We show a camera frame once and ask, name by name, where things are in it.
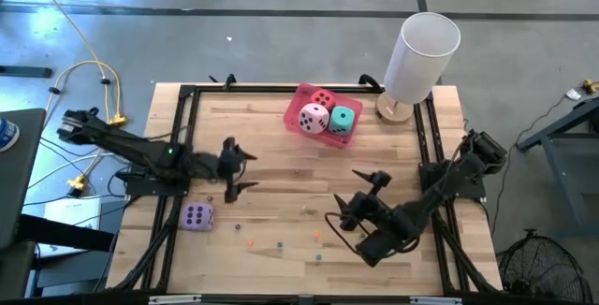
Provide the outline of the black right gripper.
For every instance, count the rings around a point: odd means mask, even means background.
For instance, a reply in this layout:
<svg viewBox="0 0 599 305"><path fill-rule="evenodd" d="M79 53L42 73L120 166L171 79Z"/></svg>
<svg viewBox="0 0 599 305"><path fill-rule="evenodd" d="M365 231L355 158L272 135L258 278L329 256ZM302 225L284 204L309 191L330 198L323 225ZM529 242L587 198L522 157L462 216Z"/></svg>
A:
<svg viewBox="0 0 599 305"><path fill-rule="evenodd" d="M352 172L372 185L371 190L365 194L356 192L349 202L345 202L340 196L333 197L339 207L341 216L340 228L345 231L353 231L362 220L376 223L388 210L389 207L377 196L378 192L391 181L391 176L385 171L365 173L353 169Z"/></svg>

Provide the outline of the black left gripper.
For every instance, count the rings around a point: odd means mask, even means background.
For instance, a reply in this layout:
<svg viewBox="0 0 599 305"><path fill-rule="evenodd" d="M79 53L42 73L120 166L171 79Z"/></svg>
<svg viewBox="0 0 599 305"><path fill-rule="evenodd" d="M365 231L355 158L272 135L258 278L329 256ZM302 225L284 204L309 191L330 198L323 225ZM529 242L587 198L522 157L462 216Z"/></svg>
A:
<svg viewBox="0 0 599 305"><path fill-rule="evenodd" d="M218 177L226 182L225 202L227 204L237 201L244 189L258 185L258 182L237 182L246 160L256 159L256 156L245 152L233 137L224 140L217 173Z"/></svg>

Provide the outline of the pink translucent plastic bin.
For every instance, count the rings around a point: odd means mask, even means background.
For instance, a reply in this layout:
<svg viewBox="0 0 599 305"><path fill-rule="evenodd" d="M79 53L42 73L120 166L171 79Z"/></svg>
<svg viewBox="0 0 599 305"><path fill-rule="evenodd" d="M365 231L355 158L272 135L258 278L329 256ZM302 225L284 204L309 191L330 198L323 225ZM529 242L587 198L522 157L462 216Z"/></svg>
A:
<svg viewBox="0 0 599 305"><path fill-rule="evenodd" d="M301 83L298 86L296 92L292 96L292 99L291 99L291 101L287 107L287 110L285 112L285 115L284 115L285 127L289 131L302 134L309 138L313 138L315 140L326 143L329 146L333 146L333 147L337 147L337 148L344 148L349 143L349 141L351 140L351 137L353 136L353 133L356 130L356 127L358 125L359 116L363 109L363 105L359 101L352 99L345 94L341 94L340 91L337 91L337 90L333 91L333 90L325 89L331 93L334 93L334 95L336 97L335 107L336 106L344 106L344 107L350 108L351 110L353 110L355 112L356 118L355 118L354 126L353 126L350 134L346 135L346 136L339 136L339 135L335 135L335 134L329 132L329 125L323 132L321 132L319 134L306 133L300 128L299 121L298 121L299 113L303 106L305 106L307 104L313 104L310 102L311 95L315 91L320 90L320 89L324 89L324 88L313 86L313 85L310 85L307 83Z"/></svg>

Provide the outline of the large purple plush die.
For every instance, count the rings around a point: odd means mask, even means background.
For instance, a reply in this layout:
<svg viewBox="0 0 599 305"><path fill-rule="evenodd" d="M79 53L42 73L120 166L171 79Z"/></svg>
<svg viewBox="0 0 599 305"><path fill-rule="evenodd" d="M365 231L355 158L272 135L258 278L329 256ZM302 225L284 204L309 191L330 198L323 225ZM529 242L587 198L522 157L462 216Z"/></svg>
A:
<svg viewBox="0 0 599 305"><path fill-rule="evenodd" d="M186 231L210 232L214 226L214 214L211 203L187 203L182 207L180 227Z"/></svg>

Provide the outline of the large teal plush die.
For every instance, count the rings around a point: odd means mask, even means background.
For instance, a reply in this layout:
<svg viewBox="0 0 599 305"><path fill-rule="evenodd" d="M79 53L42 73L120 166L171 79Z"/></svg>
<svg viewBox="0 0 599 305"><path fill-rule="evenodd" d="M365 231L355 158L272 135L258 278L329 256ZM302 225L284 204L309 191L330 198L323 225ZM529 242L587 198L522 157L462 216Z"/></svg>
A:
<svg viewBox="0 0 599 305"><path fill-rule="evenodd" d="M339 135L349 135L355 122L356 114L353 110L344 106L333 108L329 116L329 132Z"/></svg>

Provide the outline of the large pink plush die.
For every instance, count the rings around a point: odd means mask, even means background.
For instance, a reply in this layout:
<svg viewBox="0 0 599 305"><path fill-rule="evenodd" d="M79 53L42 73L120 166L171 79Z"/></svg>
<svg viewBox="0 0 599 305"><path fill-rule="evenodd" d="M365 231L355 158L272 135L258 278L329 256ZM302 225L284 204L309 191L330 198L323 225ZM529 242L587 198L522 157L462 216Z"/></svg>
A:
<svg viewBox="0 0 599 305"><path fill-rule="evenodd" d="M307 104L299 112L299 127L306 133L319 134L329 124L329 111L319 104Z"/></svg>

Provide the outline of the large red plush die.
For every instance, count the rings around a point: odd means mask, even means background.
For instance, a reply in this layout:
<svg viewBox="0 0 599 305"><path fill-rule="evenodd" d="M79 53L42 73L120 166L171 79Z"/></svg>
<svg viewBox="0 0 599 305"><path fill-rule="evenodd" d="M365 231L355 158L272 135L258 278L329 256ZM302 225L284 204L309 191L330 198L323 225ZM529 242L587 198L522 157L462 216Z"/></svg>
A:
<svg viewBox="0 0 599 305"><path fill-rule="evenodd" d="M324 107L327 111L332 111L336 105L336 97L334 93L320 89L311 95L310 102Z"/></svg>

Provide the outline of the white shade wooden lamp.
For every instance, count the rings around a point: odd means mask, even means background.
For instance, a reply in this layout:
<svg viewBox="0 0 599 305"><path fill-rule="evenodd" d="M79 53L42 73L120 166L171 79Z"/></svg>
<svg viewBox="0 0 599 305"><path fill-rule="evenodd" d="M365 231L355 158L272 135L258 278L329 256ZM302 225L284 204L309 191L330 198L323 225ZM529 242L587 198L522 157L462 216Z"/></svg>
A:
<svg viewBox="0 0 599 305"><path fill-rule="evenodd" d="M398 35L383 79L385 91L375 104L387 124L401 124L425 100L460 46L459 27L448 17L419 12L407 18Z"/></svg>

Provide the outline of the white box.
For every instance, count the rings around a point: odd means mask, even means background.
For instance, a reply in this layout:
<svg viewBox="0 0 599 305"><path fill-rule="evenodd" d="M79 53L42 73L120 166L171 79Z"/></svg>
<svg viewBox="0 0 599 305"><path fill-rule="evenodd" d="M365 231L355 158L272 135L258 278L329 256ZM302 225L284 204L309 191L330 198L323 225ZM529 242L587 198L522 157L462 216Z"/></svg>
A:
<svg viewBox="0 0 599 305"><path fill-rule="evenodd" d="M70 198L48 203L45 207L44 218L54 222L70 225L78 224L78 227L98 230L99 221L97 216L100 211L101 203L98 199L78 200ZM52 244L40 244L39 249L42 258L83 252L82 249Z"/></svg>

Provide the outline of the black desk crossbar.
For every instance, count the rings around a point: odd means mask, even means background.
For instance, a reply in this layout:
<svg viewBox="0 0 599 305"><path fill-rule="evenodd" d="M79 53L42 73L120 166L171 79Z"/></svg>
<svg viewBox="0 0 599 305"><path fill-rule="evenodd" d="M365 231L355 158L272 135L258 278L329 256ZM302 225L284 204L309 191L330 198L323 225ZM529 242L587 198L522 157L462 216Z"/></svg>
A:
<svg viewBox="0 0 599 305"><path fill-rule="evenodd" d="M107 252L114 240L114 234L22 214L15 240Z"/></svg>

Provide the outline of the black floor fan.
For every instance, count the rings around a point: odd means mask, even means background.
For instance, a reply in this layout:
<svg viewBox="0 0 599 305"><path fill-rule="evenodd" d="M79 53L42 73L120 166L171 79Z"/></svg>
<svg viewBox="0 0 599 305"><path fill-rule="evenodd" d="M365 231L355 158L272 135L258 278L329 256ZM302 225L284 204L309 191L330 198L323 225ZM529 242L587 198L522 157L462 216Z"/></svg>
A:
<svg viewBox="0 0 599 305"><path fill-rule="evenodd" d="M526 229L526 236L497 253L504 291L531 298L593 303L583 268L556 240Z"/></svg>

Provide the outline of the dark metal side table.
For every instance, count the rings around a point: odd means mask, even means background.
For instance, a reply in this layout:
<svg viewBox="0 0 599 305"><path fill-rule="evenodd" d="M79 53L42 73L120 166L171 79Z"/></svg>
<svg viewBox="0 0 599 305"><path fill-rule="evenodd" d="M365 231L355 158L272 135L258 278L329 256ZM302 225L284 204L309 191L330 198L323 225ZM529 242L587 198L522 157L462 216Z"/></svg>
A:
<svg viewBox="0 0 599 305"><path fill-rule="evenodd" d="M540 146L574 225L564 237L599 237L599 97L585 100L516 143L525 153Z"/></svg>

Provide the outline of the black desk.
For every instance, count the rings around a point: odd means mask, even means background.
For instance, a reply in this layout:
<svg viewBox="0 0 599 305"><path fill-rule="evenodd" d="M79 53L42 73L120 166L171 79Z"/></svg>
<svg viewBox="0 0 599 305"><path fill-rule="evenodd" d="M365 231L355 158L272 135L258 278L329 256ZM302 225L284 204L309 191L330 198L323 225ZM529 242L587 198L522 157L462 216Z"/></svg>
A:
<svg viewBox="0 0 599 305"><path fill-rule="evenodd" d="M37 155L46 110L22 109L0 112L0 118L20 129L17 142L0 152L0 250L15 238L17 223Z"/></svg>

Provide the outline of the black floor bar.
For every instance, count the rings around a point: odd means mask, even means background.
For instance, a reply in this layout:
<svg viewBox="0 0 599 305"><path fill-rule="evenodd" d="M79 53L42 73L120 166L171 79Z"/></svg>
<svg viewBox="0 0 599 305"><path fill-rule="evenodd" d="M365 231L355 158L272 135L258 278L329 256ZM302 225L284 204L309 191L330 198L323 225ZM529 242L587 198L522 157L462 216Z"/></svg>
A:
<svg viewBox="0 0 599 305"><path fill-rule="evenodd" d="M52 76L52 70L48 67L0 65L0 76L50 78Z"/></svg>

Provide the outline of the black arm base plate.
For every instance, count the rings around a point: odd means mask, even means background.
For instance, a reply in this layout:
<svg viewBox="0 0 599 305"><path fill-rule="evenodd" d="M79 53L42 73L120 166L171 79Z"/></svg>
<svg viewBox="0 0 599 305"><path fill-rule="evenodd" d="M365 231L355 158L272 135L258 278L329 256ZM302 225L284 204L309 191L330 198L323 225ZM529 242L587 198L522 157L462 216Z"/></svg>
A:
<svg viewBox="0 0 599 305"><path fill-rule="evenodd" d="M422 192L439 181L448 167L448 160L442 163L420 164L418 166L418 174ZM481 179L471 179L458 185L453 185L451 190L458 198L479 199L486 196L485 188Z"/></svg>
<svg viewBox="0 0 599 305"><path fill-rule="evenodd" d="M190 180L166 182L150 176L129 175L124 178L125 193L130 196L185 196Z"/></svg>

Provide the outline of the white table bracket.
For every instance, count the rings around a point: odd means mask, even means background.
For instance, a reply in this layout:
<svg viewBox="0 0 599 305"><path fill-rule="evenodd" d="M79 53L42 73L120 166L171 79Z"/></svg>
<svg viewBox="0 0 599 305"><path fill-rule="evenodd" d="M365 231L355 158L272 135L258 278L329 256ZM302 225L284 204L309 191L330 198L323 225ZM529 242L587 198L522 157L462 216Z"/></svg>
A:
<svg viewBox="0 0 599 305"><path fill-rule="evenodd" d="M198 305L202 295L161 295L151 296L148 305Z"/></svg>
<svg viewBox="0 0 599 305"><path fill-rule="evenodd" d="M463 305L461 298L446 297L409 297L410 305Z"/></svg>

